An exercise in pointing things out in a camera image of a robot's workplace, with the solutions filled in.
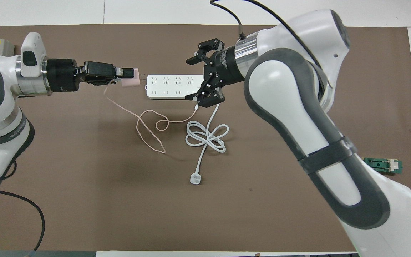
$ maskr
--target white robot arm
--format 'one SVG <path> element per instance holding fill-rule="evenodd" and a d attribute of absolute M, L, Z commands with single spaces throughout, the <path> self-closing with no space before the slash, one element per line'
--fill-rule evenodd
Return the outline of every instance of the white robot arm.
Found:
<path fill-rule="evenodd" d="M 134 78 L 131 68 L 90 61 L 77 66 L 73 59 L 48 59 L 41 36 L 35 32 L 26 36 L 21 52 L 13 57 L 0 56 L 0 183 L 34 137 L 34 127 L 16 98 L 77 91 L 80 82 L 98 86 Z"/>
<path fill-rule="evenodd" d="M 223 86 L 245 81 L 248 105 L 280 133 L 360 256 L 411 257 L 411 190 L 365 164 L 326 114 L 349 50 L 344 25 L 331 10 L 290 25 L 313 55 L 282 25 L 227 49 L 218 39 L 203 42 L 187 63 L 206 62 L 204 82 L 186 98 L 209 107 L 224 101 Z"/>

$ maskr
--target charging cable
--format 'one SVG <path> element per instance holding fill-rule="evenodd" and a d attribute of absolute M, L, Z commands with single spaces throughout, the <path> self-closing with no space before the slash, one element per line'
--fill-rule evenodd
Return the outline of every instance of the charging cable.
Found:
<path fill-rule="evenodd" d="M 199 166 L 201 165 L 202 157 L 204 156 L 207 146 L 210 146 L 211 148 L 213 148 L 215 151 L 219 153 L 226 152 L 225 142 L 221 140 L 221 138 L 226 136 L 226 134 L 228 134 L 229 126 L 226 124 L 221 124 L 217 126 L 212 132 L 209 132 L 210 123 L 212 122 L 213 117 L 215 117 L 218 107 L 220 107 L 220 104 L 217 104 L 217 106 L 215 107 L 215 110 L 210 116 L 209 122 L 207 122 L 207 127 L 204 127 L 204 125 L 202 125 L 201 123 L 197 121 L 188 122 L 188 124 L 186 125 L 187 135 L 185 137 L 185 142 L 187 143 L 187 145 L 194 146 L 194 147 L 203 146 L 201 155 L 199 156 L 198 164 L 196 166 L 196 170 L 194 171 L 193 174 L 191 174 L 191 177 L 189 178 L 189 182 L 194 185 L 199 185 L 199 183 L 201 182 L 201 175 L 199 174 Z M 200 131 L 192 131 L 191 127 L 197 127 L 200 129 Z M 226 128 L 225 132 L 223 132 L 221 135 L 215 136 L 215 133 L 222 127 Z M 198 141 L 199 143 L 190 143 L 189 138 L 192 138 Z"/>
<path fill-rule="evenodd" d="M 121 108 L 121 109 L 123 109 L 124 111 L 126 111 L 126 112 L 128 112 L 128 113 L 130 113 L 130 114 L 132 114 L 132 115 L 134 115 L 134 116 L 137 117 L 136 131 L 137 131 L 137 133 L 139 134 L 139 137 L 142 139 L 142 141 L 143 141 L 150 149 L 152 149 L 153 151 L 158 152 L 158 153 L 166 153 L 166 149 L 164 148 L 163 142 L 161 142 L 161 140 L 153 133 L 153 131 L 148 128 L 147 124 L 145 124 L 144 120 L 142 120 L 142 116 L 143 116 L 144 114 L 146 114 L 147 112 L 153 112 L 153 113 L 155 113 L 155 114 L 163 117 L 164 119 L 158 120 L 158 121 L 155 123 L 155 127 L 156 127 L 156 129 L 157 129 L 158 131 L 164 131 L 164 130 L 167 130 L 167 129 L 168 129 L 170 122 L 172 122 L 172 123 L 186 122 L 186 121 L 188 121 L 189 119 L 191 119 L 191 118 L 194 116 L 194 114 L 196 113 L 196 111 L 198 110 L 198 105 L 195 105 L 195 106 L 194 106 L 194 112 L 193 112 L 187 119 L 185 119 L 185 120 L 180 120 L 180 121 L 172 121 L 172 120 L 169 120 L 168 117 L 166 117 L 165 115 L 160 114 L 160 113 L 158 113 L 158 112 L 156 112 L 156 111 L 154 111 L 154 110 L 146 110 L 146 111 L 142 112 L 141 115 L 137 115 L 137 114 L 131 112 L 130 110 L 124 108 L 123 106 L 117 104 L 117 102 L 115 102 L 115 101 L 112 100 L 111 98 L 109 98 L 109 97 L 106 95 L 107 88 L 108 88 L 108 87 L 106 86 L 106 89 L 104 89 L 104 96 L 105 96 L 109 101 L 111 101 L 113 104 L 115 104 L 116 106 L 118 106 L 119 108 Z M 160 144 L 162 150 L 157 150 L 157 149 L 153 148 L 151 145 L 149 145 L 149 144 L 144 140 L 144 137 L 142 137 L 142 134 L 141 134 L 141 132 L 139 131 L 139 122 L 142 123 L 142 125 L 144 125 L 144 127 L 150 132 L 150 134 L 153 135 L 153 137 L 155 137 L 155 139 L 156 139 L 156 140 L 158 141 L 158 143 Z M 160 122 L 166 122 L 166 127 L 165 127 L 165 128 L 159 128 L 159 127 L 158 127 L 158 124 L 159 124 Z"/>

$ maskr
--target electrical socket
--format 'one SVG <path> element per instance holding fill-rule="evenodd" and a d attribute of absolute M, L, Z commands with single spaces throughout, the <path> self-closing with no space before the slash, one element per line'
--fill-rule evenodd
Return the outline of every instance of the electrical socket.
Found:
<path fill-rule="evenodd" d="M 148 75 L 145 90 L 150 99 L 184 100 L 196 93 L 204 75 Z"/>

